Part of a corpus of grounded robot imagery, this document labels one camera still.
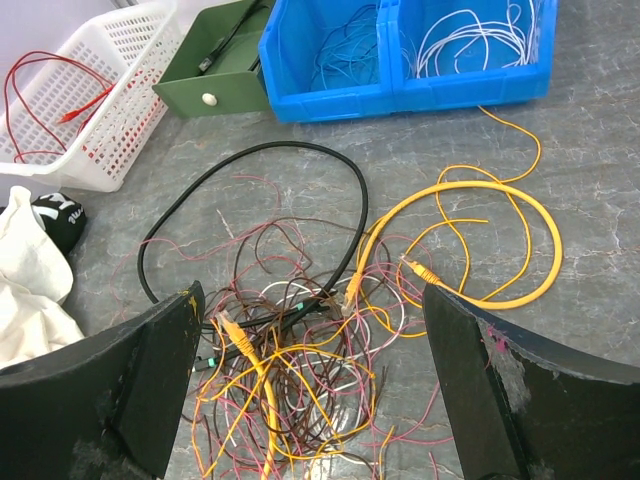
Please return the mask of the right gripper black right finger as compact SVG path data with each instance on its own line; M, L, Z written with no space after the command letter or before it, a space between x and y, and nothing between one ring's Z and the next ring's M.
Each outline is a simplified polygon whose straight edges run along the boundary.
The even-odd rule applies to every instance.
M638 367L435 285L426 285L422 311L465 478L638 478Z

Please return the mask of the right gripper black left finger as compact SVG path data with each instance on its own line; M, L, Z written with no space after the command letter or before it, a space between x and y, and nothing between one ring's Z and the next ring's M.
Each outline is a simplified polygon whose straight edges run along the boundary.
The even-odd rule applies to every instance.
M204 307L194 282L133 319L2 369L2 478L163 478Z

